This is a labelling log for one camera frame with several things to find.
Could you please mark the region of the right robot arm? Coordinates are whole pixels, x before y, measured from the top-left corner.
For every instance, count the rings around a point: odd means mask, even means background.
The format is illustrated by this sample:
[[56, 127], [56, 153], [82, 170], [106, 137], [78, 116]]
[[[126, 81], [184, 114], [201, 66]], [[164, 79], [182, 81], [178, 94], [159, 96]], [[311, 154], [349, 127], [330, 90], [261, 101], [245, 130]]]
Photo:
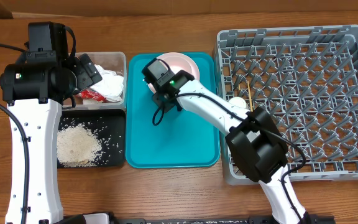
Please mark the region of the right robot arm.
[[293, 143], [282, 137], [264, 109], [249, 111], [230, 104], [184, 70], [173, 73], [143, 69], [142, 73], [145, 81], [163, 96], [158, 112], [163, 113], [169, 104], [176, 105], [202, 117], [224, 134], [235, 165], [248, 179], [260, 184], [277, 222], [310, 222], [288, 177], [292, 170], [286, 154]]

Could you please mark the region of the white cup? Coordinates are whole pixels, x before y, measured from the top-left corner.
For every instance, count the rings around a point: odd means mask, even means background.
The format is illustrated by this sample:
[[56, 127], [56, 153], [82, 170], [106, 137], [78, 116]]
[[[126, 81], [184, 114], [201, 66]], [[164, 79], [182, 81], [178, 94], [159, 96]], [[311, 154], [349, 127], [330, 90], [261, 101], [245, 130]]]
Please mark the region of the white cup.
[[234, 106], [237, 106], [239, 108], [243, 108], [243, 109], [249, 109], [245, 99], [243, 99], [242, 97], [233, 97], [229, 100], [229, 103], [234, 105]]

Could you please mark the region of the large pink plate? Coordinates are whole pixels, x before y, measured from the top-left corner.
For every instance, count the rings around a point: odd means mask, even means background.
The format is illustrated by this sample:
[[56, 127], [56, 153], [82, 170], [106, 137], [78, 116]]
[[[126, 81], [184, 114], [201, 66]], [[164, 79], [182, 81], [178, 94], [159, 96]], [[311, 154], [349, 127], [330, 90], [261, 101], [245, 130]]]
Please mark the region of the large pink plate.
[[184, 70], [194, 77], [195, 80], [200, 80], [200, 71], [195, 63], [195, 61], [189, 56], [178, 53], [178, 52], [169, 52], [159, 55], [151, 62], [155, 61], [164, 61], [168, 64], [174, 74], [178, 73], [180, 70]]

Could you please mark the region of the white rice pile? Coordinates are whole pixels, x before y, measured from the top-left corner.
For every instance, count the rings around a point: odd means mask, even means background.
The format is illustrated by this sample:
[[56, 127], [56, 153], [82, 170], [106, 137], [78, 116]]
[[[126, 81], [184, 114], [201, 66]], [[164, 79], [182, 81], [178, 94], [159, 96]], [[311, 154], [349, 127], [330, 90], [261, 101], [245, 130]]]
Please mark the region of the white rice pile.
[[122, 136], [107, 127], [92, 130], [85, 123], [64, 125], [57, 135], [57, 159], [62, 167], [119, 166], [124, 161]]

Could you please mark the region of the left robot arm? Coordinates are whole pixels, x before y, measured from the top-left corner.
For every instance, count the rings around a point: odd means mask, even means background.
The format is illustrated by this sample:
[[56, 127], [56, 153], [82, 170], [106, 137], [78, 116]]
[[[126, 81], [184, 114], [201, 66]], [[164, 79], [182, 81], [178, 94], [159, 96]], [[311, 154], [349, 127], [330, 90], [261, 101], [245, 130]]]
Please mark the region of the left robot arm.
[[63, 220], [57, 181], [57, 133], [62, 104], [102, 79], [88, 54], [29, 52], [0, 78], [12, 133], [11, 198], [6, 223]]

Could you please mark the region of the red snack wrapper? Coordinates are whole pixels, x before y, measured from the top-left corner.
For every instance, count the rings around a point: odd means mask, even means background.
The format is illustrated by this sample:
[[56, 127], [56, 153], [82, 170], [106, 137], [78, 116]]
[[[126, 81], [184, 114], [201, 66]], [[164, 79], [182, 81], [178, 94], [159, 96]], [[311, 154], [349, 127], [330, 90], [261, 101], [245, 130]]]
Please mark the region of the red snack wrapper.
[[83, 100], [96, 100], [97, 102], [104, 102], [106, 100], [103, 95], [93, 90], [83, 90], [77, 94], [77, 97]]

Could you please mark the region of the grey dishwasher rack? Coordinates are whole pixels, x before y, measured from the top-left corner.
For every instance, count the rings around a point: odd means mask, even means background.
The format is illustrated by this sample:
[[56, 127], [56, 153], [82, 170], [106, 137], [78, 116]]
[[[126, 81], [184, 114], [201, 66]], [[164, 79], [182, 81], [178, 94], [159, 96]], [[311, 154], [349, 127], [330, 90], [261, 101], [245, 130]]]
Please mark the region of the grey dishwasher rack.
[[248, 81], [296, 144], [292, 181], [358, 180], [358, 25], [222, 30], [214, 59], [218, 94], [249, 106]]

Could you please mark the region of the clear plastic waste bin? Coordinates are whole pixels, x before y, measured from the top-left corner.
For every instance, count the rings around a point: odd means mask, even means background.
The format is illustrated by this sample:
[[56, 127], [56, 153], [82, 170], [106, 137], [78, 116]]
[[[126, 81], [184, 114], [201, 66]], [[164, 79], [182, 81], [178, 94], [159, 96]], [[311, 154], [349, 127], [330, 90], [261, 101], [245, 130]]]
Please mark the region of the clear plastic waste bin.
[[118, 75], [124, 77], [124, 89], [122, 100], [119, 102], [97, 102], [96, 100], [83, 100], [75, 95], [76, 110], [106, 110], [106, 109], [122, 109], [126, 108], [126, 87], [127, 87], [127, 65], [126, 56], [122, 52], [88, 52], [94, 64], [102, 66], [106, 70], [115, 71]]

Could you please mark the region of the white napkin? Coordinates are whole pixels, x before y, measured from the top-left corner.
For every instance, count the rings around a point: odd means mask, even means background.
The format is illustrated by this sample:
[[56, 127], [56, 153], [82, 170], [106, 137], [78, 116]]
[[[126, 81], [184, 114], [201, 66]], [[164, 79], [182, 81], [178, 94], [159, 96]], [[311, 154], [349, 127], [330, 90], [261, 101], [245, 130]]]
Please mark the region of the white napkin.
[[102, 80], [94, 84], [91, 89], [102, 95], [107, 101], [121, 101], [124, 89], [124, 77], [118, 75], [115, 71], [106, 70], [100, 65], [95, 64], [95, 67], [101, 75]]

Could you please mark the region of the black rectangular tray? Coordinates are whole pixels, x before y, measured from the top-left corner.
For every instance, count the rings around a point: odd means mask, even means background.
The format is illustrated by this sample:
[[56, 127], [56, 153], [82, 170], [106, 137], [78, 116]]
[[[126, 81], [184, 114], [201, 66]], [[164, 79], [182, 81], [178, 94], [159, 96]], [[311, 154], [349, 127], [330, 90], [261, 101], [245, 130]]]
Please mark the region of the black rectangular tray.
[[85, 123], [92, 130], [96, 128], [107, 127], [108, 133], [113, 135], [114, 139], [122, 136], [124, 143], [124, 161], [125, 161], [125, 134], [126, 134], [126, 114], [124, 110], [70, 110], [64, 111], [60, 119], [58, 131], [64, 125]]

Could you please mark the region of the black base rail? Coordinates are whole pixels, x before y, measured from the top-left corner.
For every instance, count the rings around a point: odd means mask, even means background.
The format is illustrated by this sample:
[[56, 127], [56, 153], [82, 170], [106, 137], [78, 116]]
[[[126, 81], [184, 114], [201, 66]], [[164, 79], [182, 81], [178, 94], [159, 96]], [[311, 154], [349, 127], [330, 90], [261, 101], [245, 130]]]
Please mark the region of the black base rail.
[[89, 213], [64, 217], [58, 223], [107, 223], [107, 224], [271, 224], [278, 223], [273, 216], [252, 216], [246, 218], [219, 219], [168, 219], [145, 220], [144, 218], [118, 219], [113, 213]]

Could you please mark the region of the teal serving tray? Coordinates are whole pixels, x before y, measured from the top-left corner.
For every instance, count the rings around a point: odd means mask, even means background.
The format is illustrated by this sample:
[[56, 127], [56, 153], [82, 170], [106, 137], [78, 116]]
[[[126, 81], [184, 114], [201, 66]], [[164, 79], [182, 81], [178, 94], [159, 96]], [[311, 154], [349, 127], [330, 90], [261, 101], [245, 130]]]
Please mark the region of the teal serving tray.
[[199, 116], [173, 108], [154, 126], [157, 105], [141, 70], [158, 54], [139, 54], [129, 63], [126, 160], [135, 168], [208, 167], [220, 155], [219, 131]]

